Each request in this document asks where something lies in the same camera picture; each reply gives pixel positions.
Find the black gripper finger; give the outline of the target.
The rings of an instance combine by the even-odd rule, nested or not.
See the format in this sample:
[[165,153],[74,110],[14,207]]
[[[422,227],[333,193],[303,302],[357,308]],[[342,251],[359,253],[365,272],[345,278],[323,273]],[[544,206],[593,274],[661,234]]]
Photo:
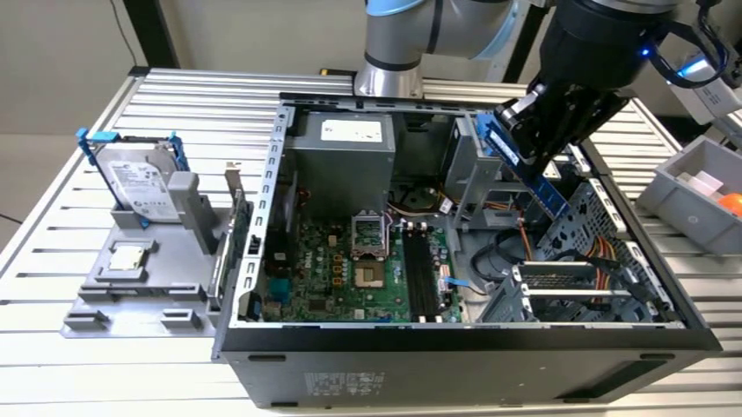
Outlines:
[[501,105],[500,118],[509,131],[512,142],[525,163],[546,163],[549,156],[549,133],[542,83],[529,86],[526,95]]
[[568,144],[581,144],[626,106],[622,91],[546,88],[525,119],[525,163],[529,174],[542,174]]

